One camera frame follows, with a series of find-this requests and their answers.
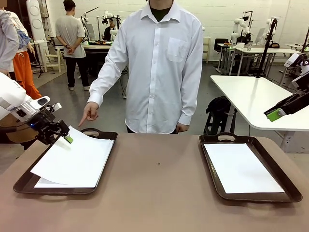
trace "orange pants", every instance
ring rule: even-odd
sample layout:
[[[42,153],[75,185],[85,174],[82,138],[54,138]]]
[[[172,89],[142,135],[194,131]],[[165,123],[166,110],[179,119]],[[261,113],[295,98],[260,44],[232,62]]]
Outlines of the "orange pants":
[[[26,90],[32,99],[41,98],[42,95],[35,88],[28,52],[17,53],[13,59],[14,72],[17,82]]]

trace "brown table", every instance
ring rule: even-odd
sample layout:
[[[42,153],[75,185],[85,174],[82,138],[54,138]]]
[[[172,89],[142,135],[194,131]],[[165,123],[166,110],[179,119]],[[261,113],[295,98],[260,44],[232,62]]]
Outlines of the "brown table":
[[[14,183],[45,150],[36,142],[0,176],[1,232],[306,232],[309,182],[271,140],[258,138],[304,199],[235,203],[215,192],[198,136],[120,134],[90,196],[17,194]]]

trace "black tray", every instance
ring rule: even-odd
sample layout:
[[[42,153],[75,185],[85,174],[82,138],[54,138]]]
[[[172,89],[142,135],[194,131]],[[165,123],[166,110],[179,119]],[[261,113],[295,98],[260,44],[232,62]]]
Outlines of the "black tray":
[[[84,129],[84,130],[81,130],[81,132],[83,133],[88,132],[91,134],[89,136],[93,138],[109,139],[109,140],[115,140],[115,141],[118,136],[118,134],[115,132],[101,132],[94,128]],[[28,168],[28,170],[21,176],[21,178],[19,178],[19,180],[15,183],[13,187],[14,191],[18,193],[50,195],[50,196],[88,195],[90,193],[93,193],[97,189],[97,187],[95,188],[35,188],[34,187],[39,181],[40,177],[31,173],[30,171],[51,147],[52,145],[50,145],[44,151],[44,153],[42,153],[40,157],[38,157],[37,160]]]
[[[255,202],[255,203],[292,203],[300,202],[303,196],[284,173],[284,171],[279,167],[279,165],[274,161],[274,159],[269,155],[269,153],[264,149],[260,142],[253,137],[240,137],[231,133],[221,133],[215,136],[202,135],[199,137],[201,142],[209,171],[212,176],[214,186],[220,197],[226,200],[232,201],[245,201],[245,202]],[[207,153],[204,144],[247,144],[251,151],[257,156],[261,163],[266,167],[269,173],[274,177],[274,179],[281,185],[284,189],[284,193],[236,193],[227,194],[222,186],[220,178],[217,175],[216,169],[213,166],[211,159]]]

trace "white sheet of paper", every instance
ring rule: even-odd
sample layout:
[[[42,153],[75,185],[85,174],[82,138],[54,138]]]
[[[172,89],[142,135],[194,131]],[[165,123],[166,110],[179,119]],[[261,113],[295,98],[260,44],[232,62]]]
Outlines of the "white sheet of paper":
[[[246,144],[205,144],[226,193],[284,192]]]
[[[70,127],[73,143],[60,137],[33,167],[32,173],[47,180],[40,180],[35,188],[67,185],[65,188],[94,188],[103,172],[114,141],[88,137]]]

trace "wall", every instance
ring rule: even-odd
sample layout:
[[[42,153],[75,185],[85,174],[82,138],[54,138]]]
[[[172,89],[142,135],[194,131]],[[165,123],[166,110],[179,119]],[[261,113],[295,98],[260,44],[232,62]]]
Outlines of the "wall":
[[[65,14],[63,0],[46,0],[53,31],[55,31],[56,19]],[[303,43],[308,29],[309,14],[305,13],[308,8],[308,0],[177,0],[177,2],[193,13],[205,27],[205,36],[211,37],[210,60],[218,60],[218,54],[213,50],[215,38],[230,39],[233,31],[235,18],[241,17],[244,11],[253,10],[253,41],[259,29],[266,27],[266,20],[271,16],[280,16],[277,34],[274,40],[285,43]],[[102,16],[105,10],[120,15],[125,19],[130,13],[142,8],[145,0],[75,0],[76,17],[85,11],[99,7],[88,14],[89,23],[95,25],[98,33],[95,16]],[[100,31],[105,27],[99,19]]]

